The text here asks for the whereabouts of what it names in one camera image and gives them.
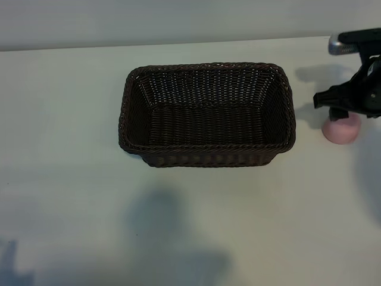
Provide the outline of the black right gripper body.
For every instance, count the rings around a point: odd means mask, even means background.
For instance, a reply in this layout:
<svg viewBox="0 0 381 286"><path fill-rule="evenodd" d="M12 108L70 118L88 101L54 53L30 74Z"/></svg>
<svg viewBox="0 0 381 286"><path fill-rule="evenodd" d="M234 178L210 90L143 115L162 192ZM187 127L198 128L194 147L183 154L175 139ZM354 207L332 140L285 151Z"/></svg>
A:
<svg viewBox="0 0 381 286"><path fill-rule="evenodd" d="M369 94L370 88L367 83L368 77L371 75L371 64L363 64L356 74L347 82L338 86L338 101L331 108L340 108L348 112L354 112L358 114L370 115L370 107L367 107L367 97L371 97Z"/></svg>

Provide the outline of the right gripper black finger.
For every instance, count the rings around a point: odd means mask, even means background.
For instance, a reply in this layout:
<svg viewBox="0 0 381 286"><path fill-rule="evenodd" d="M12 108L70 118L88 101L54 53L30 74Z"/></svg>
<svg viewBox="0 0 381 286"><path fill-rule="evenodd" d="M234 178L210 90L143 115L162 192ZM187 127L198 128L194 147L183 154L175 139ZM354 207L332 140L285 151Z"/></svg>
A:
<svg viewBox="0 0 381 286"><path fill-rule="evenodd" d="M331 108L331 121L335 122L341 119L347 119L349 117L349 113L346 110L342 110L340 108Z"/></svg>
<svg viewBox="0 0 381 286"><path fill-rule="evenodd" d="M313 96L314 108L334 106L338 101L338 86L331 86L328 90L317 92Z"/></svg>

